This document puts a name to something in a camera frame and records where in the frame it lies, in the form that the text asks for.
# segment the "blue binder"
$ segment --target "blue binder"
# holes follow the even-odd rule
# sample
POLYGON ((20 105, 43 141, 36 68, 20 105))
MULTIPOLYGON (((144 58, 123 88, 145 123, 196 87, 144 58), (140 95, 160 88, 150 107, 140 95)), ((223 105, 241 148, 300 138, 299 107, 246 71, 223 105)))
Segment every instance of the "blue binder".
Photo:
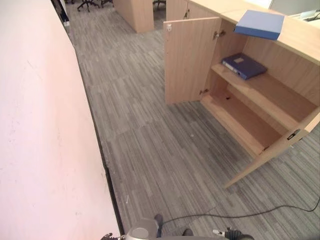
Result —
POLYGON ((264 39, 277 40, 285 16, 248 10, 235 26, 234 32, 264 39))

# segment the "cabinet shelf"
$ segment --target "cabinet shelf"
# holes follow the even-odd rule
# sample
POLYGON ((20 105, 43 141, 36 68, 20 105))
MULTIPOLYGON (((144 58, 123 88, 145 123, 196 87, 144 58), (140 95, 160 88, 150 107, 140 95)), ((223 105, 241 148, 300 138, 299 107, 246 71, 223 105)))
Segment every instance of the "cabinet shelf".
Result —
POLYGON ((211 69, 288 130, 317 107, 267 73, 243 80, 220 63, 211 69))
POLYGON ((217 95, 207 94, 201 103, 253 158, 281 137, 227 90, 217 95))

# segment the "gray striped carpet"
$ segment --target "gray striped carpet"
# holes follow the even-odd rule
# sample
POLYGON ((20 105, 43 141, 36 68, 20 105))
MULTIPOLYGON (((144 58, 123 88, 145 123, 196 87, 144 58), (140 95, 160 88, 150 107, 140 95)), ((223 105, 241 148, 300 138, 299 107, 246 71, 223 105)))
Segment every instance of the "gray striped carpet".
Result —
MULTIPOLYGON (((245 215, 282 204, 312 208, 320 194, 320 127, 229 189, 223 184, 252 159, 199 102, 165 105, 165 11, 155 31, 136 34, 110 3, 90 12, 68 4, 69 35, 93 109, 117 203, 127 231, 141 217, 245 215)), ((191 217, 166 224, 163 235, 213 237, 227 227, 256 240, 320 236, 320 207, 265 215, 191 217)))

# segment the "wooden desk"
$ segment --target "wooden desk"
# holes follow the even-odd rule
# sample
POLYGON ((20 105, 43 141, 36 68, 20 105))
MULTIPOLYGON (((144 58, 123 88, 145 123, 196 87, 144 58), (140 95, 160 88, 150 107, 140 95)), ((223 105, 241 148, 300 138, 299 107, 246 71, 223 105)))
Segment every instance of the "wooden desk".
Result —
POLYGON ((247 10, 274 13, 241 0, 174 0, 163 26, 166 103, 200 101, 253 158, 225 187, 320 121, 320 30, 286 16, 277 41, 234 33, 247 10), (244 81, 220 64, 240 52, 268 71, 244 81))
POLYGON ((154 29, 152 0, 113 0, 113 4, 115 10, 137 33, 154 29))
POLYGON ((309 21, 308 22, 310 25, 317 27, 318 29, 320 29, 320 19, 317 20, 313 20, 313 21, 309 21))

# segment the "black cable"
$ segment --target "black cable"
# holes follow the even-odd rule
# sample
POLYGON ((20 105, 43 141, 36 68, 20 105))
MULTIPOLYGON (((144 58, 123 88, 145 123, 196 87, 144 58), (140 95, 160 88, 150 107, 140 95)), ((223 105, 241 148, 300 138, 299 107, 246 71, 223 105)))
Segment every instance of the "black cable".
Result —
POLYGON ((267 214, 267 213, 270 213, 270 212, 272 212, 274 210, 277 210, 277 209, 280 209, 280 208, 292 208, 292 209, 299 209, 299 210, 302 210, 302 211, 305 211, 305 212, 313 212, 318 207, 319 202, 320 202, 320 196, 319 196, 318 202, 316 203, 315 207, 310 209, 310 210, 303 209, 303 208, 298 207, 298 206, 280 205, 280 206, 276 206, 276 207, 274 207, 274 208, 272 208, 270 210, 267 210, 267 211, 261 211, 261 212, 257 212, 257 213, 252 213, 252 214, 248 214, 248 215, 240 215, 240 216, 223 216, 223 215, 216 215, 216 214, 192 214, 192 215, 187 215, 187 216, 176 217, 176 218, 173 218, 171 220, 165 221, 163 223, 163 225, 165 225, 165 224, 167 224, 169 222, 178 220, 178 219, 185 219, 185 218, 191 218, 191 217, 204 217, 204 216, 207 216, 207 217, 215 217, 215 218, 221 218, 221 219, 241 219, 241 218, 253 217, 253 216, 257 216, 257 215, 261 215, 261 214, 267 214))
POLYGON ((316 18, 319 16, 319 14, 320 14, 320 12, 319 12, 317 15, 315 15, 315 17, 307 18, 306 21, 307 21, 307 22, 311 22, 311 21, 316 20, 316 18))
POLYGON ((315 15, 315 17, 312 19, 312 21, 316 20, 316 18, 319 16, 319 14, 320 14, 320 12, 317 15, 315 15))

